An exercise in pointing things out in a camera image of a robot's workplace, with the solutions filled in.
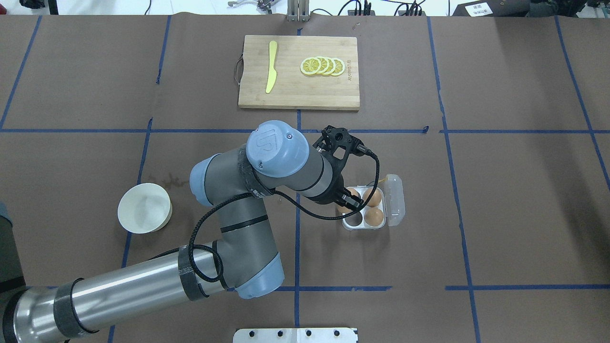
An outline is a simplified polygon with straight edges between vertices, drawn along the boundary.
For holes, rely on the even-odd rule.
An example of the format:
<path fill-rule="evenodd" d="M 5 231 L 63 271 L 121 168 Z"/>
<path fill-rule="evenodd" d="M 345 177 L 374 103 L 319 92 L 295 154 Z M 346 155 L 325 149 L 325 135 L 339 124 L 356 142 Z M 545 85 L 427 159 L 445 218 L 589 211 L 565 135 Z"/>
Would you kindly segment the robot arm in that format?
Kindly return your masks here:
<path fill-rule="evenodd" d="M 246 143 L 197 163 L 190 191 L 208 208 L 189 241 L 154 258 L 54 289 L 12 295 L 1 317 L 3 343 L 65 343 L 155 311 L 202 301 L 227 289 L 242 298 L 268 295 L 283 284 L 281 254 L 264 198 L 278 196 L 316 217 L 281 191 L 354 215 L 365 200 L 344 186 L 349 156 L 377 155 L 347 129 L 327 126 L 311 145 L 281 120 L 263 122 Z"/>

